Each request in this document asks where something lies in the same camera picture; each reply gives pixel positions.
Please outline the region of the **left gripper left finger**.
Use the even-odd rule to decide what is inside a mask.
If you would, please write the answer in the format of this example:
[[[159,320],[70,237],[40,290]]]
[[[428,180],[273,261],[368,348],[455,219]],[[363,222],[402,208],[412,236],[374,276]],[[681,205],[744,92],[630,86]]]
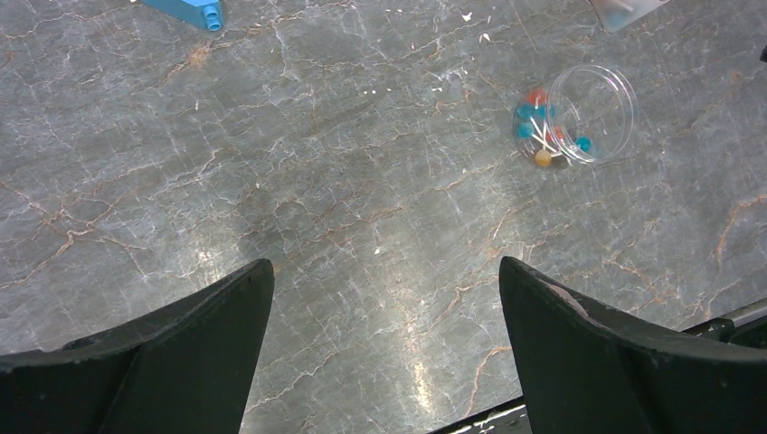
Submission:
[[[1,359],[4,433],[236,433],[275,287],[257,259],[190,296]]]

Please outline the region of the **clear round jar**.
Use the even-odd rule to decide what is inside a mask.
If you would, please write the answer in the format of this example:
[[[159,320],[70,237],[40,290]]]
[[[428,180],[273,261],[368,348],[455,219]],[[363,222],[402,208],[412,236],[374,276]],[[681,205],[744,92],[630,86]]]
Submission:
[[[628,153],[637,119],[636,93],[625,75],[584,64],[527,92],[512,112],[512,133],[537,168],[598,166]]]

